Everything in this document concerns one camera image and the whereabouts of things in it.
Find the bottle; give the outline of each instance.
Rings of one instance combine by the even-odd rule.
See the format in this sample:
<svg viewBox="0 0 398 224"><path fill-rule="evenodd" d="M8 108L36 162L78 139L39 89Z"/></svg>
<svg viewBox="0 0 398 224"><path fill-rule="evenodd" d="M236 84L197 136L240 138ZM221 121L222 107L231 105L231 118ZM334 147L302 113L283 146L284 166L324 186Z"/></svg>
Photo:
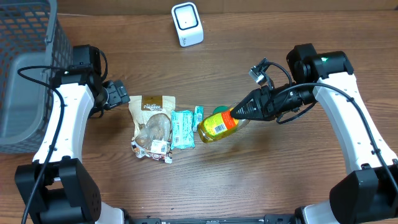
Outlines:
<svg viewBox="0 0 398 224"><path fill-rule="evenodd" d="M236 105L237 103L234 103L226 111L215 113L198 124L198 134L201 141L209 143L226 138L250 122L247 119L231 117L231 110Z"/></svg>

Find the brown label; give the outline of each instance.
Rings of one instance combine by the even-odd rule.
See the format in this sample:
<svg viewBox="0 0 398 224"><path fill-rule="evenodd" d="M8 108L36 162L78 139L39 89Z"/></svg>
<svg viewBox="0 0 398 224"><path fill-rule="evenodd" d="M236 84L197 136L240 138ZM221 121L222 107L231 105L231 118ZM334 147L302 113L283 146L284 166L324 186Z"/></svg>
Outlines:
<svg viewBox="0 0 398 224"><path fill-rule="evenodd" d="M163 97L162 96L142 96L141 110L142 111L162 111Z"/></svg>

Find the plastic bin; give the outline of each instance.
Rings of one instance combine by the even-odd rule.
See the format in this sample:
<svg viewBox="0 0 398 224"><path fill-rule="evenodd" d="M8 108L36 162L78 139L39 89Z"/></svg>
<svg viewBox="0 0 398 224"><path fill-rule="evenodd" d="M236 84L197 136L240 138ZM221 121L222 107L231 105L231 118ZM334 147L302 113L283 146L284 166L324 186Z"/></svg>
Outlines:
<svg viewBox="0 0 398 224"><path fill-rule="evenodd" d="M0 0L0 152L38 151L50 119L52 92L17 70L71 63L72 47L57 20L56 0ZM55 72L24 74L48 83Z"/></svg>

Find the wooden table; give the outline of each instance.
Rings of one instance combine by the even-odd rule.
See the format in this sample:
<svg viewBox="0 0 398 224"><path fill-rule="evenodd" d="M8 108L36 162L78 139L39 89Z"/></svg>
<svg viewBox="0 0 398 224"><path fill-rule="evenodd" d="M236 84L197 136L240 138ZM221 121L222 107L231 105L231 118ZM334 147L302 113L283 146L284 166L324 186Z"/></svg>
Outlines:
<svg viewBox="0 0 398 224"><path fill-rule="evenodd" d="M201 15L205 40L181 48L171 15L61 17L73 45L106 53L108 78L130 95L175 96L178 110L242 100L258 86L248 71L263 57L287 68L296 44L343 50L363 100L383 138L398 152L398 13L291 12ZM270 68L275 85L286 77ZM176 150L173 164L138 159L131 151L127 105L87 123L83 163L103 201L133 217L250 217L292 213L328 199L346 176L340 145L320 105L286 125L250 122L213 144L195 134L194 149ZM0 155L0 223L19 223L24 204L16 167L32 154ZM384 222L394 223L397 220Z"/></svg>

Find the red label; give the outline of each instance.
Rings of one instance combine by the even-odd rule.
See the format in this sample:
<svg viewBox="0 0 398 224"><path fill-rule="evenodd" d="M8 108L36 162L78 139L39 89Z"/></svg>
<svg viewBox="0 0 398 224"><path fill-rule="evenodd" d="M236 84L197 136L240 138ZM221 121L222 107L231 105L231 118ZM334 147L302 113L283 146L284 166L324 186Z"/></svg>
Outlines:
<svg viewBox="0 0 398 224"><path fill-rule="evenodd" d="M236 126L234 119L231 117L230 110L222 112L221 117L223 118L224 124L228 130Z"/></svg>

